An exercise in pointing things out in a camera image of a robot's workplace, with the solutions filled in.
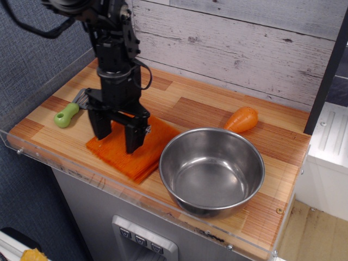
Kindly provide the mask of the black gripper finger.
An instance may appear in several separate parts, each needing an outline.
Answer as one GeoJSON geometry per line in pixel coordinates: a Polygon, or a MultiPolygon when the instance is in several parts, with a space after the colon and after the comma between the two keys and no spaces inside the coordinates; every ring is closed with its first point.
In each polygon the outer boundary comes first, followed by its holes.
{"type": "Polygon", "coordinates": [[[144,139],[150,133],[150,125],[125,126],[126,152],[131,154],[144,144],[144,139]]]}
{"type": "Polygon", "coordinates": [[[102,140],[111,133],[111,120],[105,111],[89,110],[88,116],[94,134],[98,140],[102,140]]]}

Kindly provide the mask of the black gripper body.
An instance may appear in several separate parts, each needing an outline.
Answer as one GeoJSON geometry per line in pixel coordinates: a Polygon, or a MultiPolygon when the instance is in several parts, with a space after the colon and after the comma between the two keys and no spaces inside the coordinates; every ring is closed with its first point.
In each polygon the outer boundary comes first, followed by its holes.
{"type": "Polygon", "coordinates": [[[98,71],[100,89],[86,89],[87,110],[105,111],[111,122],[125,126],[147,126],[150,113],[140,103],[141,72],[126,74],[98,71]]]}

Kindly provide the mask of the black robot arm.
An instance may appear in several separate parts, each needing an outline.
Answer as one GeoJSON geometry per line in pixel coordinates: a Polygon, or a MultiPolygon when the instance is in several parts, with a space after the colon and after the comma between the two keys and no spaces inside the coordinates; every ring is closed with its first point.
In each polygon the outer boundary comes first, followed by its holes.
{"type": "Polygon", "coordinates": [[[136,57],[139,43],[126,1],[43,1],[49,10],[86,24],[98,61],[100,89],[88,88],[89,119],[95,136],[111,133],[111,122],[125,127],[127,153],[144,143],[150,113],[141,105],[141,68],[136,57]]]}

